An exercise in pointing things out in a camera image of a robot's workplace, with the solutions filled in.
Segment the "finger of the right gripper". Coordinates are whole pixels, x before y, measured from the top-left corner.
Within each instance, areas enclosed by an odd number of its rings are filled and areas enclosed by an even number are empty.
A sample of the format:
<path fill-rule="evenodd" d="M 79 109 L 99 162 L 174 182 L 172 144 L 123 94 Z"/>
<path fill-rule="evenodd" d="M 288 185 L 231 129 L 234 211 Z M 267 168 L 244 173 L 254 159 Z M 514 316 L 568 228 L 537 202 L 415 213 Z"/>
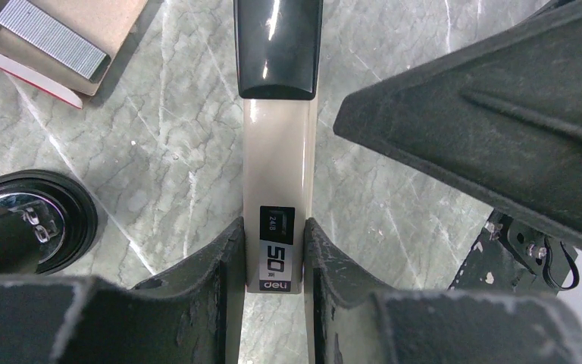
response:
<path fill-rule="evenodd" d="M 333 130 L 582 250 L 582 1 L 348 95 Z"/>

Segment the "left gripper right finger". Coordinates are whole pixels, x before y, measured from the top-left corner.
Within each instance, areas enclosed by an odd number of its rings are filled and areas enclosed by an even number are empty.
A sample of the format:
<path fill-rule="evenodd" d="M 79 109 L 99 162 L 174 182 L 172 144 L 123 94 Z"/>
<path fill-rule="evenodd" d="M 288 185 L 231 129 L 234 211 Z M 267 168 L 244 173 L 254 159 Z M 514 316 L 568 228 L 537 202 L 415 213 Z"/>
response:
<path fill-rule="evenodd" d="M 398 290 L 310 218 L 304 293 L 312 363 L 582 363 L 582 326 L 556 297 Z"/>

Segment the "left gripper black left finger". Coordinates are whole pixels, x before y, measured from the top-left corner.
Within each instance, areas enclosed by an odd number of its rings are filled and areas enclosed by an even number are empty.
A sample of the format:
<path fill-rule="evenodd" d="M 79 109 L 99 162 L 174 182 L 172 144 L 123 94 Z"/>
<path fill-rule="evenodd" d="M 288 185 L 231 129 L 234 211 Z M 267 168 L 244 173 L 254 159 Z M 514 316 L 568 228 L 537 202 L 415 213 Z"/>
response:
<path fill-rule="evenodd" d="M 237 218 L 130 289 L 98 276 L 0 275 L 0 363 L 235 363 L 245 272 Z"/>

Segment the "beige black stapler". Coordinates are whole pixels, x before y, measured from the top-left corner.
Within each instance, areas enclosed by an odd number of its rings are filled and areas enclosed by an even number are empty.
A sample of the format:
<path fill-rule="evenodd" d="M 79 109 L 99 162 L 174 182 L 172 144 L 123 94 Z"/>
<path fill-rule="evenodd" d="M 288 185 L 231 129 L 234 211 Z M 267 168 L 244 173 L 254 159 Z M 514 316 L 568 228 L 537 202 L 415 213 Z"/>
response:
<path fill-rule="evenodd" d="M 239 0 L 233 15 L 246 286 L 298 294 L 314 185 L 323 4 Z"/>

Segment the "brown cardboard staple tray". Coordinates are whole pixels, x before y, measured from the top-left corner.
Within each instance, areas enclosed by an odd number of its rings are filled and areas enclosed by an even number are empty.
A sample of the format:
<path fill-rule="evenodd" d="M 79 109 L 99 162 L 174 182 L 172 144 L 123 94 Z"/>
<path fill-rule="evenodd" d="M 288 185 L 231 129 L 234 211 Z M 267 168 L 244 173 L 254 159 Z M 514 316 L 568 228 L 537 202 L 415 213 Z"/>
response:
<path fill-rule="evenodd" d="M 0 1 L 0 70 L 81 109 L 144 1 Z"/>

